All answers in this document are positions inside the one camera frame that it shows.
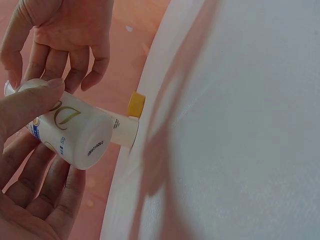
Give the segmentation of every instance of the fingernail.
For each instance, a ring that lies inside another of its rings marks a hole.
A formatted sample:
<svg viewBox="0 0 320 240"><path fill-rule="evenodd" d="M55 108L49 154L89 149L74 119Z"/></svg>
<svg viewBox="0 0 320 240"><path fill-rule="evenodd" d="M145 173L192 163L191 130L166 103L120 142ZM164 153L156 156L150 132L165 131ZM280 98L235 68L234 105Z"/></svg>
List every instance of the fingernail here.
<svg viewBox="0 0 320 240"><path fill-rule="evenodd" d="M62 80L62 78L51 79L50 81L47 82L47 85L52 89L57 88L62 84L64 84L64 81Z"/></svg>

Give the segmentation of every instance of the printed logo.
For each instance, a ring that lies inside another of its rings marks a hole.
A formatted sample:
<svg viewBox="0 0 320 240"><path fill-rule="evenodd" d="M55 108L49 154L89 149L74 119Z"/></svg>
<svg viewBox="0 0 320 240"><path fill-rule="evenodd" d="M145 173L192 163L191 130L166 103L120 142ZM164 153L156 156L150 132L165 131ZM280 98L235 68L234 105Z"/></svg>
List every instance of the printed logo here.
<svg viewBox="0 0 320 240"><path fill-rule="evenodd" d="M55 150L54 146L52 146L51 143L45 141L45 142L44 142L44 145L45 145L48 149L50 149L52 152L54 152L55 154L57 154L57 151Z"/></svg>
<svg viewBox="0 0 320 240"><path fill-rule="evenodd" d="M40 134L39 134L39 124L40 124L40 117L36 117L32 122L30 122L27 126L28 130L31 134L40 141Z"/></svg>
<svg viewBox="0 0 320 240"><path fill-rule="evenodd" d="M64 127L63 128L63 125L68 123L71 119L73 119L74 117L78 116L81 114L80 111L76 110L75 108L73 107L70 107L70 106L62 106L62 101L58 101L57 102L57 105L52 108L50 110L50 112L54 112L54 116L53 116L53 120L54 120L54 124L57 126L58 129L64 131L64 130L67 130L68 128L67 127ZM65 119L63 119L62 121L60 122L57 122L57 118L59 116L59 114L62 112L62 111L66 111L66 110L72 110L73 113L71 113L69 116L67 116Z"/></svg>

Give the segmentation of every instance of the white fabric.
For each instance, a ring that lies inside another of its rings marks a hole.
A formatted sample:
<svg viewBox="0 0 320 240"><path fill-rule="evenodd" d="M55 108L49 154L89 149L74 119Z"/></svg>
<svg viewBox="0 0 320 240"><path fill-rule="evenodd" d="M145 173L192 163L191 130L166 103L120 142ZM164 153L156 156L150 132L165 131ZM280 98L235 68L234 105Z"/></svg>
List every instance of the white fabric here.
<svg viewBox="0 0 320 240"><path fill-rule="evenodd" d="M319 0L172 0L138 92L100 239L319 239Z"/></svg>

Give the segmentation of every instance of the pink floor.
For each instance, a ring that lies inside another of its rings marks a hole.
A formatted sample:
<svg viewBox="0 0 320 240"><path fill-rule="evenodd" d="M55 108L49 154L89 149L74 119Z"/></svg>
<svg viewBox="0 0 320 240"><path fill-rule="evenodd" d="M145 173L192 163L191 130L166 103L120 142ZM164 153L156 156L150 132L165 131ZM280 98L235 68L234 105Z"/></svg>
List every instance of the pink floor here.
<svg viewBox="0 0 320 240"><path fill-rule="evenodd" d="M17 2L18 0L0 1L0 41ZM78 90L75 95L92 105L125 114L169 2L170 0L115 0L110 30L111 60L107 73L98 86L87 92ZM24 69L29 61L31 40L32 33L22 50ZM0 89L5 81L6 74L0 66ZM21 135L22 131L12 138ZM99 239L119 149L119 146L110 144L100 162L87 171L86 189L71 240Z"/></svg>

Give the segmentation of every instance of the bottle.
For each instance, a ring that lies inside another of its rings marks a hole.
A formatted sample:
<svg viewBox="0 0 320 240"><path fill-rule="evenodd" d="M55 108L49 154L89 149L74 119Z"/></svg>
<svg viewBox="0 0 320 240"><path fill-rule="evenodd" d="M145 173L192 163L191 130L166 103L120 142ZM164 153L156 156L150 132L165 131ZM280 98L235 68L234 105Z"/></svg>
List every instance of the bottle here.
<svg viewBox="0 0 320 240"><path fill-rule="evenodd" d="M14 90L5 83L4 95L9 96L45 83L36 78ZM111 140L132 147L139 121L98 109L64 92L47 113L27 124L29 132L49 149L80 170L95 165L107 150Z"/></svg>

